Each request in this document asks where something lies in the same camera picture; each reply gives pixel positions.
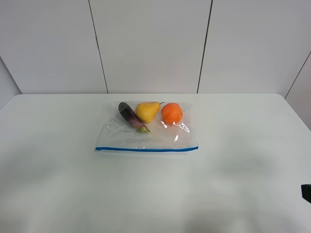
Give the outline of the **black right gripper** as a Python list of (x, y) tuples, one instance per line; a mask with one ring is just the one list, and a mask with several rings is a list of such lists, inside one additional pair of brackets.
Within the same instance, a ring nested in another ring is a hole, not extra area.
[(304, 200), (311, 202), (311, 184), (302, 184), (301, 193)]

